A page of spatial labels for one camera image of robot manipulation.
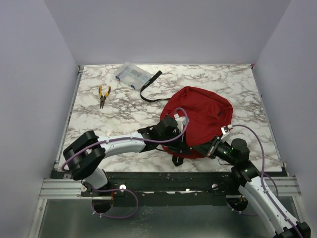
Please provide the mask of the red backpack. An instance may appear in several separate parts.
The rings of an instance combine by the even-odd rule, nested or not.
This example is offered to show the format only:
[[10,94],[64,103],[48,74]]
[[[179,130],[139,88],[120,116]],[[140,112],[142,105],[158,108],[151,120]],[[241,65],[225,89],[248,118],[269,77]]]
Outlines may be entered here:
[[186,86],[176,92],[167,102],[160,115],[160,121],[166,116],[179,114],[188,117],[188,127],[185,131],[186,141],[191,148],[191,156],[174,156],[175,166],[183,164],[184,159],[203,158],[204,155],[192,149],[211,141],[216,136],[221,138],[221,127],[231,124],[233,107],[229,101],[220,95],[197,87]]

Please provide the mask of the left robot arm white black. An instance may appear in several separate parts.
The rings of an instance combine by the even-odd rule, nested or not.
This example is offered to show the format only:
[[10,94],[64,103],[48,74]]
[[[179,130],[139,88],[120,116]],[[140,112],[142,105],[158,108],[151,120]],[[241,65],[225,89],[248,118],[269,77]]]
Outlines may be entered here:
[[109,192],[106,173],[99,168],[107,157],[124,153],[143,153],[155,150],[159,145],[178,146],[188,127],[188,117],[166,116],[154,126],[145,127],[124,136],[98,137],[91,130],[82,134],[64,152],[61,167],[73,180],[85,181],[99,196]]

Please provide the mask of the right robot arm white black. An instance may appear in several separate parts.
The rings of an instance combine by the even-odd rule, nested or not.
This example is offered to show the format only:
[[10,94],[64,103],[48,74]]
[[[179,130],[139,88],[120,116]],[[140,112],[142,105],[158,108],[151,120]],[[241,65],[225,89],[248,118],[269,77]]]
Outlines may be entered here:
[[219,137],[193,146],[199,153],[228,162],[231,179],[228,189],[233,194],[243,195],[256,211],[272,238],[310,238],[311,228],[300,223],[278,200],[261,176],[260,171],[249,160],[250,150],[243,139],[233,139],[231,144]]

